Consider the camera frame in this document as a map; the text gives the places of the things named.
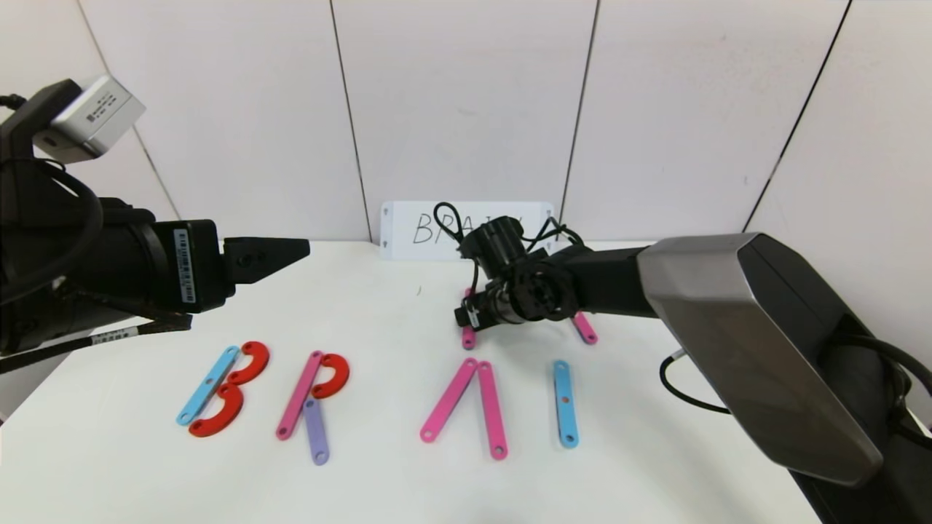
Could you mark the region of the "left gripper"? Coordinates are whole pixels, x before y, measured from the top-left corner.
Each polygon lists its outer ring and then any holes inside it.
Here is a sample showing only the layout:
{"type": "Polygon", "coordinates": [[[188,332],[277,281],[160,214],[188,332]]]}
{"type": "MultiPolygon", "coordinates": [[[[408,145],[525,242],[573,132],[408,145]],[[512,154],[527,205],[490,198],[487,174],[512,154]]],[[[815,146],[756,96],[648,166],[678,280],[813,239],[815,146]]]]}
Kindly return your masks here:
{"type": "Polygon", "coordinates": [[[201,313],[310,254],[307,239],[230,237],[210,220],[104,226],[76,266],[76,287],[154,311],[201,313]]]}

